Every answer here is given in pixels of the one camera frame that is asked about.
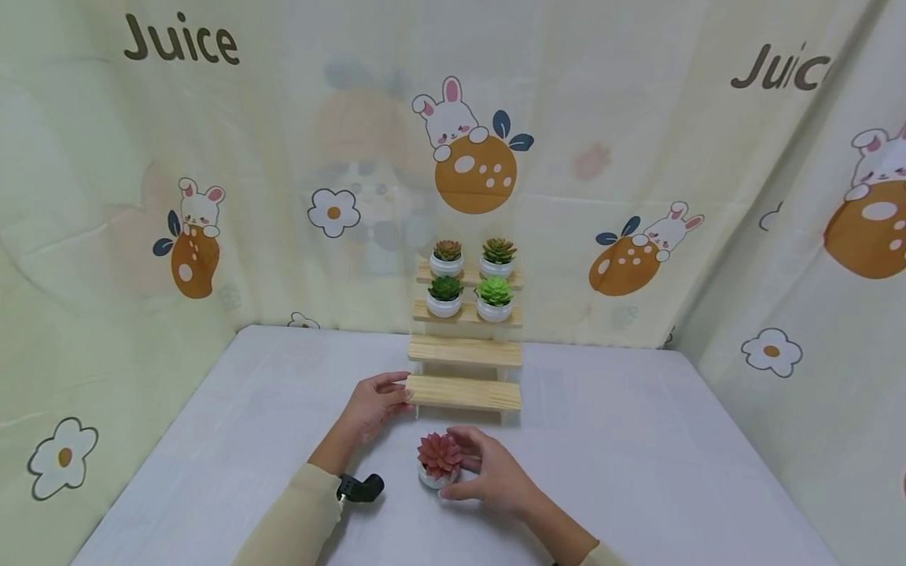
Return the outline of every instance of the red succulent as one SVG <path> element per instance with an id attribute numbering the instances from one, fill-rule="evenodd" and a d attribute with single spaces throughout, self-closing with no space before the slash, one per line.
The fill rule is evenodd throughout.
<path id="1" fill-rule="evenodd" d="M 433 432 L 421 439 L 419 462 L 425 466 L 428 475 L 440 479 L 441 476 L 452 476 L 459 472 L 462 455 L 453 436 L 441 436 Z"/>

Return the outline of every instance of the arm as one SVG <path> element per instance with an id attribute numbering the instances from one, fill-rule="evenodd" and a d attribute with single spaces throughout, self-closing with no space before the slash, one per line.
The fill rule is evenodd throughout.
<path id="1" fill-rule="evenodd" d="M 360 381 L 346 409 L 249 535 L 233 566 L 311 566 L 340 521 L 339 475 L 391 417 L 412 409 L 406 372 Z"/>
<path id="2" fill-rule="evenodd" d="M 559 566 L 621 566 L 623 562 L 558 507 L 502 444 L 474 427 L 447 430 L 470 456 L 462 467 L 478 478 L 440 491 L 450 500 L 479 499 L 525 523 Z"/>

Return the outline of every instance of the beige sleeve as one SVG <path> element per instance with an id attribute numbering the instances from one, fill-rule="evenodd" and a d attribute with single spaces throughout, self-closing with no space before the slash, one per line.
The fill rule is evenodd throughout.
<path id="1" fill-rule="evenodd" d="M 625 566 L 626 562 L 620 560 L 620 557 L 607 548 L 603 542 L 598 542 L 598 546 L 591 551 L 585 560 L 579 566 Z"/>
<path id="2" fill-rule="evenodd" d="M 249 535 L 233 566 L 314 566 L 340 521 L 340 478 L 306 464 L 299 468 Z"/>

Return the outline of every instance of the wooden plank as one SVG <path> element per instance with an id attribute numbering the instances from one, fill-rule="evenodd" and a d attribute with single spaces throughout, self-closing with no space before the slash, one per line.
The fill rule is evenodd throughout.
<path id="1" fill-rule="evenodd" d="M 522 347 L 515 342 L 413 334 L 409 342 L 409 359 L 486 368 L 521 368 Z"/>
<path id="2" fill-rule="evenodd" d="M 406 389 L 413 393 L 409 403 L 416 406 L 483 411 L 522 409 L 522 394 L 515 383 L 410 375 L 406 378 Z"/>
<path id="3" fill-rule="evenodd" d="M 462 308 L 453 316 L 442 319 L 428 310 L 425 299 L 416 299 L 412 305 L 412 318 L 419 322 L 445 322 L 447 324 L 490 324 L 503 328 L 522 328 L 522 309 L 513 305 L 513 313 L 503 322 L 488 322 L 478 316 L 478 305 L 474 302 L 463 302 Z"/>
<path id="4" fill-rule="evenodd" d="M 428 266 L 427 259 L 419 262 L 419 267 L 415 273 L 415 279 L 419 283 L 425 284 L 430 284 L 434 280 L 434 274 Z M 481 283 L 483 277 L 481 276 L 481 271 L 478 270 L 477 265 L 466 265 L 463 267 L 462 273 L 459 274 L 458 279 L 466 287 L 475 287 Z M 506 278 L 506 282 L 510 284 L 510 289 L 519 291 L 522 289 L 522 273 L 520 273 L 518 269 L 514 269 L 510 276 Z"/>

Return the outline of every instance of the white tabletop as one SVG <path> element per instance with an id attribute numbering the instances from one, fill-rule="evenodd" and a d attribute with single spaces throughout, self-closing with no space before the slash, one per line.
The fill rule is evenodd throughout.
<path id="1" fill-rule="evenodd" d="M 241 331 L 76 557 L 75 566 L 228 565 L 353 384 L 415 370 L 408 336 Z M 363 455 L 381 499 L 347 506 L 331 566 L 549 565 L 531 535 L 417 477 L 419 438 L 478 424 L 629 564 L 837 562 L 681 354 L 525 343 L 517 426 L 422 409 Z"/>

